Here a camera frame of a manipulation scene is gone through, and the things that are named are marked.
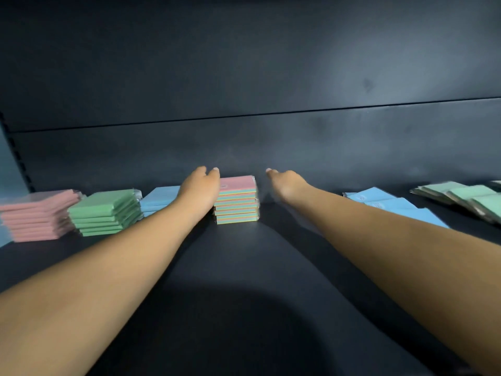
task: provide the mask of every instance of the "pink paper stack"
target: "pink paper stack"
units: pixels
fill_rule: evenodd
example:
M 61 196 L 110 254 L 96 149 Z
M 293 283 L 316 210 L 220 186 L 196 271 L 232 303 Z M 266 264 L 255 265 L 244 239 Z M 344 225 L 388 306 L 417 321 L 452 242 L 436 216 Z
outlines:
M 77 191 L 61 190 L 0 199 L 0 219 L 16 243 L 59 239 L 75 229 L 68 207 L 78 203 L 81 197 Z

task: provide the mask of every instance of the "skin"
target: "skin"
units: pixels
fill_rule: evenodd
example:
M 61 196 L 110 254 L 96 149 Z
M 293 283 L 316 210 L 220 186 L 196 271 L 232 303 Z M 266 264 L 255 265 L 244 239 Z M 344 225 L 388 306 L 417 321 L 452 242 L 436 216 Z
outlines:
M 267 170 L 275 193 L 431 333 L 501 374 L 501 248 Z M 199 167 L 167 208 L 0 294 L 0 374 L 84 375 L 210 210 L 219 171 Z

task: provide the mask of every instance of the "hand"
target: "hand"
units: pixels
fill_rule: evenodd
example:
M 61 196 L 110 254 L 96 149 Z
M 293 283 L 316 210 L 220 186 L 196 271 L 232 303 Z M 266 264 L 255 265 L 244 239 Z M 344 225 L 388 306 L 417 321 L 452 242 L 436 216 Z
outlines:
M 209 211 L 219 196 L 221 182 L 219 169 L 215 167 L 205 174 L 205 166 L 197 167 L 183 182 L 176 200 L 186 205 L 194 213 L 200 215 L 200 219 Z
M 271 179 L 277 196 L 285 203 L 291 204 L 310 186 L 303 177 L 292 170 L 280 173 L 277 170 L 266 169 L 266 175 Z

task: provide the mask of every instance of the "person's right hand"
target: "person's right hand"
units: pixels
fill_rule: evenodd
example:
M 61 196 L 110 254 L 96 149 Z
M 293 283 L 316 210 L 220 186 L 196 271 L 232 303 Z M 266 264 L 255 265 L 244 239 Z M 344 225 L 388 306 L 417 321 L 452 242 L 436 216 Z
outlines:
M 266 169 L 266 174 L 272 181 L 273 190 L 285 203 L 292 203 L 310 186 L 303 177 L 292 170 L 280 173 L 277 170 Z

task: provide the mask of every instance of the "person's left hand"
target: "person's left hand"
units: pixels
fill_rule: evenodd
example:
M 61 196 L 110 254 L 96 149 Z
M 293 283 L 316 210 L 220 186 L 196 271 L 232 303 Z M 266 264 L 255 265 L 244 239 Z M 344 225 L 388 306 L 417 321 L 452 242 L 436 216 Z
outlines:
M 221 185 L 217 167 L 210 170 L 209 174 L 205 174 L 206 171 L 205 166 L 197 167 L 184 180 L 176 197 L 177 201 L 199 214 L 200 219 L 214 206 Z

